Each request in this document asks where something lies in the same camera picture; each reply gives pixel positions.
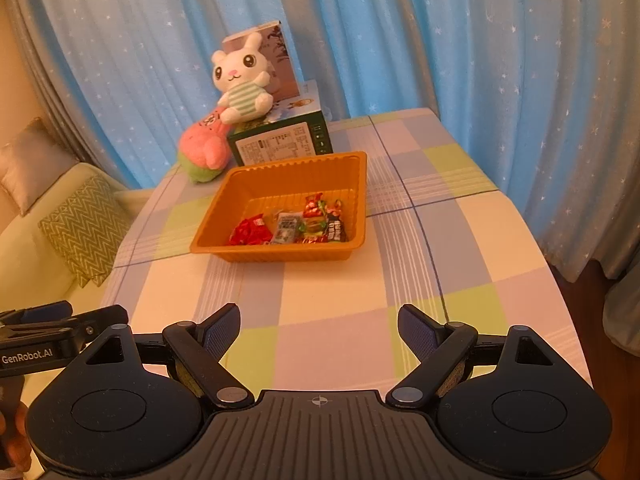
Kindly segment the left hand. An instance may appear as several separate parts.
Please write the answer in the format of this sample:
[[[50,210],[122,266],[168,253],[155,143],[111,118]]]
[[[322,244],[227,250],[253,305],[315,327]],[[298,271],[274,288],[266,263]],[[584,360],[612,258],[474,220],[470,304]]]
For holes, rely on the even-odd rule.
[[[3,452],[9,462],[22,474],[29,472],[32,466],[32,447],[30,446],[25,420],[28,407],[20,402],[13,417],[14,434],[2,442]]]

